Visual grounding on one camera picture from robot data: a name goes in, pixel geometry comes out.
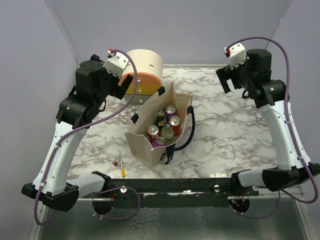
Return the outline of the purple soda can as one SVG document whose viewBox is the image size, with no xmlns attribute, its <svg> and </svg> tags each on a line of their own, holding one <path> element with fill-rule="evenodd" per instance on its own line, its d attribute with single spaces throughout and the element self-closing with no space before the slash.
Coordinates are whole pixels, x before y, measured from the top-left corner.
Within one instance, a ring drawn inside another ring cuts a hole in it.
<svg viewBox="0 0 320 240">
<path fill-rule="evenodd" d="M 161 136 L 156 136 L 152 142 L 152 147 L 156 148 L 156 147 L 165 147 L 167 145 L 167 141 L 161 137 Z"/>
<path fill-rule="evenodd" d="M 169 120 L 171 117 L 176 116 L 177 115 L 177 108 L 175 105 L 167 105 L 164 108 L 164 114 L 166 116 L 166 118 Z"/>
</svg>

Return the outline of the red cola can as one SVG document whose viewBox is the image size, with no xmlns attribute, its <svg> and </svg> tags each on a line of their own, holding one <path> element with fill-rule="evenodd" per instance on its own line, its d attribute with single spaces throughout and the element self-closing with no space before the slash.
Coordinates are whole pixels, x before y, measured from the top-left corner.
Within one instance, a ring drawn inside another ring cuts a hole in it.
<svg viewBox="0 0 320 240">
<path fill-rule="evenodd" d="M 150 125 L 146 129 L 146 135 L 148 136 L 150 142 L 152 142 L 156 137 L 160 137 L 160 129 L 156 125 Z"/>
<path fill-rule="evenodd" d="M 178 136 L 181 130 L 181 119 L 178 116 L 174 115 L 170 117 L 169 124 L 174 130 L 174 136 Z"/>
</svg>

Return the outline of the clear plastic bottle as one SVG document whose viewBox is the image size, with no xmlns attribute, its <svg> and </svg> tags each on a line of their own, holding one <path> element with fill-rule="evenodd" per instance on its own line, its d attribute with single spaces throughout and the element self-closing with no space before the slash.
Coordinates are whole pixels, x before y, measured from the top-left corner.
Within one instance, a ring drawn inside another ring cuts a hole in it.
<svg viewBox="0 0 320 240">
<path fill-rule="evenodd" d="M 161 137 L 166 140 L 168 144 L 170 144 L 175 136 L 174 129 L 170 124 L 166 124 L 162 129 L 161 129 Z"/>
</svg>

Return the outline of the green glass bottle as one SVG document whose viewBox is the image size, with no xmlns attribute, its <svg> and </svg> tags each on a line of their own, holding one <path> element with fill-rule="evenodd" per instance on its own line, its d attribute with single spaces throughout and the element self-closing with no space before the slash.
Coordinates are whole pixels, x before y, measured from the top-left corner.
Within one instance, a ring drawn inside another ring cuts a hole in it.
<svg viewBox="0 0 320 240">
<path fill-rule="evenodd" d="M 160 109 L 157 113 L 157 117 L 155 119 L 155 125 L 161 130 L 168 123 L 168 119 L 165 115 L 164 110 Z"/>
</svg>

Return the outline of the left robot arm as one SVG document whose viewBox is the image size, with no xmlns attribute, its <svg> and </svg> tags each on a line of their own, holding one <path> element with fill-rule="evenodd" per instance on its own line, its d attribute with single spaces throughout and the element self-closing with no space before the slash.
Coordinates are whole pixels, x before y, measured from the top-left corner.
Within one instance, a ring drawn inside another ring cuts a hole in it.
<svg viewBox="0 0 320 240">
<path fill-rule="evenodd" d="M 58 108 L 55 132 L 46 159 L 37 177 L 22 187 L 22 194 L 41 201 L 61 212 L 69 211 L 79 198 L 97 194 L 103 198 L 111 190 L 110 177 L 94 171 L 88 176 L 67 179 L 77 148 L 88 129 L 98 124 L 94 118 L 107 96 L 122 99 L 136 74 L 121 80 L 124 70 L 133 60 L 125 52 L 110 50 L 106 61 L 97 55 L 79 64 L 75 71 L 75 86 Z"/>
</svg>

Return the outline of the cream canvas tote bag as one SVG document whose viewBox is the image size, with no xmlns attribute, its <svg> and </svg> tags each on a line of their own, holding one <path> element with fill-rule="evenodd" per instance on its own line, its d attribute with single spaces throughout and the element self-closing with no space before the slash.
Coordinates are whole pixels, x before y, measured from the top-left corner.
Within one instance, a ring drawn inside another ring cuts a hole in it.
<svg viewBox="0 0 320 240">
<path fill-rule="evenodd" d="M 125 137 L 132 155 L 148 167 L 156 166 L 163 157 L 167 157 L 165 164 L 169 164 L 174 153 L 186 148 L 193 139 L 196 124 L 192 101 L 191 94 L 177 93 L 173 82 L 160 87 L 131 117 Z M 147 134 L 147 127 L 155 123 L 157 112 L 168 105 L 177 108 L 177 116 L 181 119 L 180 134 L 166 146 L 153 147 L 150 139 L 139 133 Z"/>
</svg>

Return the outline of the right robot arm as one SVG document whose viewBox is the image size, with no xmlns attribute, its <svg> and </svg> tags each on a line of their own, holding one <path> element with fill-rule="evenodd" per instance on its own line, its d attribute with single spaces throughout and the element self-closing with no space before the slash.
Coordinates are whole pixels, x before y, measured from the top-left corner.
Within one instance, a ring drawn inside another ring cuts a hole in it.
<svg viewBox="0 0 320 240">
<path fill-rule="evenodd" d="M 245 170 L 234 173 L 237 178 L 230 182 L 229 189 L 240 196 L 248 187 L 267 188 L 272 192 L 299 185 L 310 176 L 320 173 L 320 165 L 312 163 L 301 140 L 294 145 L 289 127 L 293 126 L 291 107 L 285 106 L 286 85 L 281 80 L 271 79 L 272 55 L 266 49 L 246 50 L 242 44 L 225 48 L 224 54 L 229 64 L 216 70 L 225 93 L 231 90 L 227 81 L 231 80 L 235 89 L 245 89 L 248 97 L 261 112 L 268 126 L 275 151 L 277 166 L 263 170 Z"/>
</svg>

